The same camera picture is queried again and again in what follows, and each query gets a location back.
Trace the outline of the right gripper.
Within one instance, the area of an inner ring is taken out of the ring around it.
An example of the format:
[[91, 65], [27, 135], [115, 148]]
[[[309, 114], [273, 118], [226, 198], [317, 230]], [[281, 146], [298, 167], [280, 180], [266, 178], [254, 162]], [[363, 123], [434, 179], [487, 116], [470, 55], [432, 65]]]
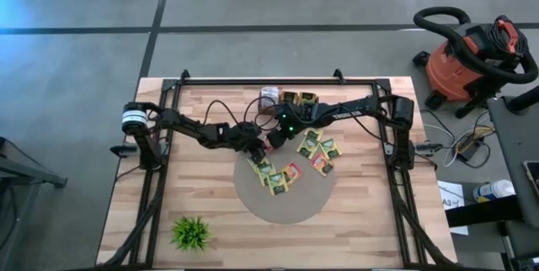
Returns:
[[281, 148], [304, 130], [304, 124], [294, 121], [281, 121], [277, 130], [268, 133], [268, 141], [272, 147]]

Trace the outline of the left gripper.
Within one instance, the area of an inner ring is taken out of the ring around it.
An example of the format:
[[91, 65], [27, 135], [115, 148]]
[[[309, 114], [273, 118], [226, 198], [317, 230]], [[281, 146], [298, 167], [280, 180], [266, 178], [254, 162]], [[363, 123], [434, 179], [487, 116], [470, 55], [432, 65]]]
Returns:
[[259, 163], [259, 158], [256, 156], [260, 156], [260, 161], [266, 158], [265, 144], [257, 136], [235, 136], [231, 143], [234, 151], [249, 152], [252, 155], [250, 159], [254, 164]]

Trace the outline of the brown wooden tea box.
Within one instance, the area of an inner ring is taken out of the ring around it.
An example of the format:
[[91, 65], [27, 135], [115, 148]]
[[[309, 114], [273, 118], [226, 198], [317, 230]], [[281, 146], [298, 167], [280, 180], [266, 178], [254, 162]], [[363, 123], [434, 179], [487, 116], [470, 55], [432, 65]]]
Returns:
[[260, 102], [260, 97], [258, 101], [258, 109], [261, 114], [273, 114], [275, 112], [275, 106], [279, 103], [273, 102], [272, 104], [263, 104]]

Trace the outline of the round grey mat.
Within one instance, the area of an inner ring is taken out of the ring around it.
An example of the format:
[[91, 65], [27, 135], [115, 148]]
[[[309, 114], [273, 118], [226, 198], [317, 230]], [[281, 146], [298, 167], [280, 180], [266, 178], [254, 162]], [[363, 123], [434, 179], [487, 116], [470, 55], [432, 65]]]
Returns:
[[297, 135], [266, 155], [277, 172], [290, 162], [302, 170], [302, 175], [283, 194], [272, 195], [269, 186], [261, 185], [259, 175], [247, 162], [249, 154], [237, 156], [233, 171], [237, 196], [258, 218], [273, 224], [296, 224], [315, 216], [327, 204], [334, 189], [335, 173], [322, 176], [310, 166], [307, 158], [296, 152], [303, 138]]

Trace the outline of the small green potted plant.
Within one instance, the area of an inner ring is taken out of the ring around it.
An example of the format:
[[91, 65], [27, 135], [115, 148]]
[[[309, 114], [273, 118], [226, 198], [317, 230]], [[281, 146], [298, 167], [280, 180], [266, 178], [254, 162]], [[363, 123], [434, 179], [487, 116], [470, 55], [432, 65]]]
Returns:
[[201, 216], [182, 217], [176, 220], [172, 227], [171, 244], [177, 250], [205, 251], [211, 240], [209, 225]]

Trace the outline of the white paper sheet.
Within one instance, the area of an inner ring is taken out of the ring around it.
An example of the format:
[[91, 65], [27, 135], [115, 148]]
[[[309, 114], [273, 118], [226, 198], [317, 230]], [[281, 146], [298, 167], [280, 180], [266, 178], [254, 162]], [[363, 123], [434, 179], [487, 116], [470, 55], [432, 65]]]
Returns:
[[[438, 186], [444, 210], [459, 208], [467, 203], [467, 200], [463, 196], [463, 189], [460, 184], [439, 181]], [[469, 235], [467, 226], [451, 227], [450, 232], [451, 234], [461, 236]]]

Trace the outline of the orange black shop vacuum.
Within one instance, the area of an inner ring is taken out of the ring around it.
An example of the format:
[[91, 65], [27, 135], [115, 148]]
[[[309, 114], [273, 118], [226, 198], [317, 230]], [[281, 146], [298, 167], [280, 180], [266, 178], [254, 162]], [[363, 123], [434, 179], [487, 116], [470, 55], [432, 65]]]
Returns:
[[463, 102], [455, 116], [461, 119], [483, 107], [506, 84], [527, 84], [539, 77], [539, 66], [526, 36], [505, 15], [491, 24], [476, 24], [455, 7], [430, 7], [414, 15], [414, 24], [446, 41], [431, 52], [413, 58], [429, 79], [431, 92], [424, 105]]

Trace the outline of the black power adapter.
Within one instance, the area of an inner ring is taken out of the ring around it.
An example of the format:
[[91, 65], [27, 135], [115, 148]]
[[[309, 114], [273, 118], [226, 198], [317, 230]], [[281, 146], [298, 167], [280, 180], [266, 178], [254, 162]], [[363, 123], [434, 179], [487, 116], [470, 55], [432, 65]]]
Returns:
[[484, 138], [481, 136], [464, 136], [456, 144], [456, 158], [460, 161], [469, 162], [483, 145], [483, 140]]

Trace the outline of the black shelf board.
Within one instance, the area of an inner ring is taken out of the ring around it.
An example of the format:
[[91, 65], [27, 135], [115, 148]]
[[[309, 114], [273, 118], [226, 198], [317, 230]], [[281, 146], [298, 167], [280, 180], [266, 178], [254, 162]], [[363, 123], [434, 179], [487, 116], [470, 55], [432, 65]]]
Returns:
[[449, 227], [470, 226], [498, 221], [521, 221], [523, 215], [515, 195], [466, 205], [446, 211]]

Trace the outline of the blue white spray can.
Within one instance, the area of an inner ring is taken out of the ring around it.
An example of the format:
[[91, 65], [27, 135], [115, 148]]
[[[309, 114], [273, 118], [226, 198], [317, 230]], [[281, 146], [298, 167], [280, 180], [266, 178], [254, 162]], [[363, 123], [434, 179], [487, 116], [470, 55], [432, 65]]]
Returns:
[[511, 181], [501, 179], [476, 187], [472, 195], [478, 203], [483, 203], [515, 195], [515, 189]]

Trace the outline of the grey desk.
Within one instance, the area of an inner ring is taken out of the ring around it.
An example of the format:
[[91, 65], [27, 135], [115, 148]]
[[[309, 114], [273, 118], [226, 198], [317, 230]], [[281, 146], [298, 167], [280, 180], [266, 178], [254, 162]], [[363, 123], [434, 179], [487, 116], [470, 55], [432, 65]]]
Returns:
[[523, 168], [525, 161], [539, 161], [539, 86], [515, 97], [491, 98], [488, 111], [523, 220], [539, 228], [539, 200]]

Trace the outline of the grey chair seat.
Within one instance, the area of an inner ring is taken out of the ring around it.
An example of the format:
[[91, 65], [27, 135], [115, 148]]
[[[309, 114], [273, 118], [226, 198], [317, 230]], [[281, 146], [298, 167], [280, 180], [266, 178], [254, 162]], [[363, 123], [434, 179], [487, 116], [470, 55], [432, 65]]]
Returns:
[[504, 266], [509, 271], [539, 271], [539, 229], [523, 221], [502, 221], [498, 230]]

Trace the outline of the black metal table frame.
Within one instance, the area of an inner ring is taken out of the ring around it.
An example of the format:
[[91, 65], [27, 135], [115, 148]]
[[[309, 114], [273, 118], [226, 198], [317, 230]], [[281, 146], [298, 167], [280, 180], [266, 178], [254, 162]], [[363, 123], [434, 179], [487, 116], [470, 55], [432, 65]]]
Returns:
[[[179, 111], [202, 120], [213, 99], [223, 101], [238, 117], [263, 86], [320, 95], [328, 103], [391, 93], [417, 102], [411, 77], [186, 77], [179, 90]], [[115, 183], [104, 225], [96, 270], [151, 269], [365, 269], [404, 268], [409, 254], [418, 262], [419, 247], [412, 229], [395, 216], [388, 174], [399, 184], [404, 177], [386, 170], [382, 142], [369, 136], [353, 120], [325, 128], [344, 155], [338, 158], [336, 181], [321, 212], [297, 225], [276, 225], [255, 216], [233, 188], [238, 153], [206, 150], [188, 136], [174, 134], [171, 162], [164, 174], [164, 197], [157, 229], [145, 227], [137, 263], [105, 266], [136, 224], [146, 174], [137, 170]], [[456, 251], [442, 205], [435, 170], [428, 161], [408, 172], [408, 191], [399, 187], [407, 203], [415, 202], [418, 222], [443, 255], [456, 262]], [[173, 222], [181, 216], [201, 216], [209, 224], [211, 242], [205, 252], [181, 252], [170, 243]]]

